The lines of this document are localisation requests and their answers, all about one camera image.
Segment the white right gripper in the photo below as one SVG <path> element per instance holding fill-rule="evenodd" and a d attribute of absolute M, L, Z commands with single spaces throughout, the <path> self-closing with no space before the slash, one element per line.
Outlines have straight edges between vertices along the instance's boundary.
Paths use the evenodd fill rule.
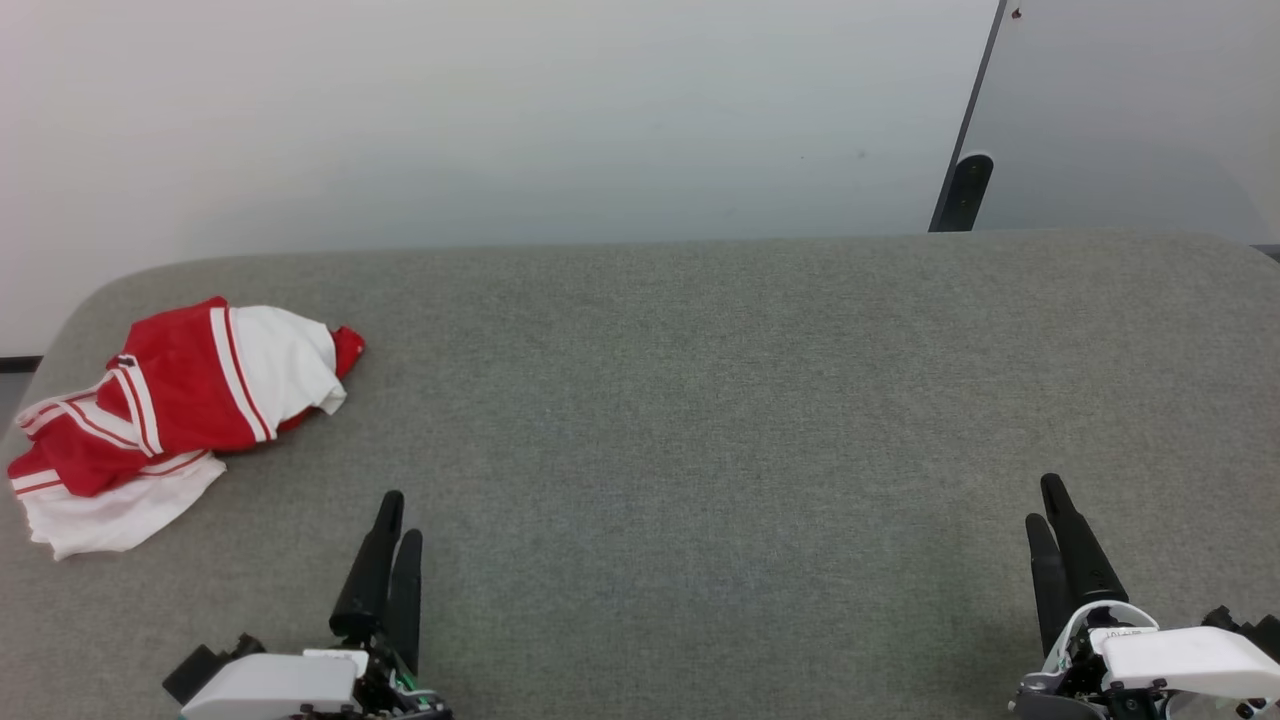
<path fill-rule="evenodd" d="M 1014 717 L 1262 719 L 1277 710 L 1274 615 L 1235 623 L 1220 606 L 1196 626 L 1161 628 L 1124 603 L 1129 594 L 1062 478 L 1044 474 L 1039 489 L 1047 520 L 1028 514 L 1025 530 L 1046 659 L 1019 682 Z"/>

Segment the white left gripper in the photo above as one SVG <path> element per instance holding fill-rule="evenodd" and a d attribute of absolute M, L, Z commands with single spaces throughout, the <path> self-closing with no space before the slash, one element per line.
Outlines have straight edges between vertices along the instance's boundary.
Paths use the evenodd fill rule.
<path fill-rule="evenodd" d="M 445 700 L 410 676 L 419 674 L 422 533 L 410 529 L 401 541 L 404 496 L 385 492 L 330 614 L 330 632 L 364 643 L 384 620 L 404 669 L 366 650 L 250 653 L 229 660 L 183 700 L 180 717 L 452 719 Z"/>

